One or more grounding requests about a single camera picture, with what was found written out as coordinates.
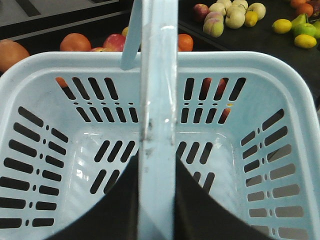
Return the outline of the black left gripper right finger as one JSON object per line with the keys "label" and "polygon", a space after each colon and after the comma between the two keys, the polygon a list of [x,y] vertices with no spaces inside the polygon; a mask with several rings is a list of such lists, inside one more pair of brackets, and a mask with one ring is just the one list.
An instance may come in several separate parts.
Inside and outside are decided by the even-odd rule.
{"label": "black left gripper right finger", "polygon": [[194,180],[179,155],[175,157],[175,240],[269,240],[226,210]]}

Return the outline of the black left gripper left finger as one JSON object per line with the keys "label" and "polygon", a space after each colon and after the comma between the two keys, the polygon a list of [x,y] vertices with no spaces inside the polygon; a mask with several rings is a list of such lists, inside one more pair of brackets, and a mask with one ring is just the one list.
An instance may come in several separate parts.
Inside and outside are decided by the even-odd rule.
{"label": "black left gripper left finger", "polygon": [[138,160],[132,156],[119,179],[88,212],[50,237],[51,240],[136,240]]}

